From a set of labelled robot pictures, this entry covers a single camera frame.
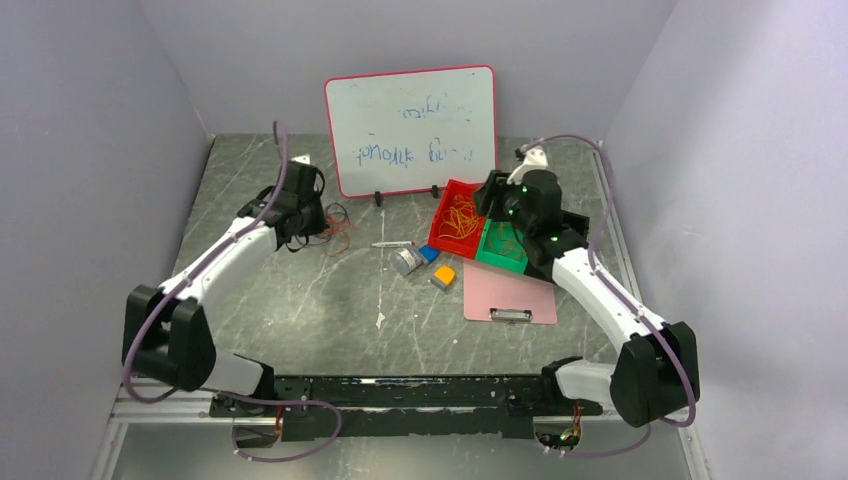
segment whiteboard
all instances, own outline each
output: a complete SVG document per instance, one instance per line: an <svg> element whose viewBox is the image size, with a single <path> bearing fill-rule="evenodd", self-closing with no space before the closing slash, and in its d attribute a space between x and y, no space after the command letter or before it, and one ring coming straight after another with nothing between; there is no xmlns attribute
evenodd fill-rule
<svg viewBox="0 0 848 480"><path fill-rule="evenodd" d="M489 66L331 78L324 95L345 197L482 183L495 168Z"/></svg>

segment white wall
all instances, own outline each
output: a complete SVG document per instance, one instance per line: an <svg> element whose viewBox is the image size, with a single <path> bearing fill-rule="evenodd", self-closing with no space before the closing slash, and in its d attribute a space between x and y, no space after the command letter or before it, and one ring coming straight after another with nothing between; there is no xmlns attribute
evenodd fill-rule
<svg viewBox="0 0 848 480"><path fill-rule="evenodd" d="M848 4L681 0L607 136L717 479L848 477Z"/></svg>
<svg viewBox="0 0 848 480"><path fill-rule="evenodd" d="M206 153L135 0L0 2L0 478L88 478Z"/></svg>
<svg viewBox="0 0 848 480"><path fill-rule="evenodd" d="M595 136L675 3L142 0L212 132L323 133L329 77L488 63L501 134Z"/></svg>

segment pink clipboard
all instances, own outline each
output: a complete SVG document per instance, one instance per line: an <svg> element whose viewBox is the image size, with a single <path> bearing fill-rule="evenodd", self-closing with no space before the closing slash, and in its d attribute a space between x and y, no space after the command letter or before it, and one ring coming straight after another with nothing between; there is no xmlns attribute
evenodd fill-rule
<svg viewBox="0 0 848 480"><path fill-rule="evenodd" d="M530 323L557 323L554 287L525 275L472 260L463 264L465 318L491 322L490 309L530 310Z"/></svg>

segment clipboard clip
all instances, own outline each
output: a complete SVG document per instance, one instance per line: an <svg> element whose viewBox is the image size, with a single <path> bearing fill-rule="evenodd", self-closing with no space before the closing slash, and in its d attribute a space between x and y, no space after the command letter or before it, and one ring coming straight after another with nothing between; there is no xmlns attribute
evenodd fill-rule
<svg viewBox="0 0 848 480"><path fill-rule="evenodd" d="M531 310L515 310L511 308L490 308L489 319L493 322L506 322L510 325L530 323L533 321L533 312Z"/></svg>

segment green tray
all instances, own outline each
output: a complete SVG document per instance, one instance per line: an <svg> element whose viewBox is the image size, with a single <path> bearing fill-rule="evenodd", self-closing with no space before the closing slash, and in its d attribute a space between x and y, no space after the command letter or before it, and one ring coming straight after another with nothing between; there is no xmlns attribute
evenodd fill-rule
<svg viewBox="0 0 848 480"><path fill-rule="evenodd" d="M486 220L475 260L523 274L527 268L527 255L519 243L523 235L518 232L516 240L516 234L513 232L512 225L508 222Z"/></svg>

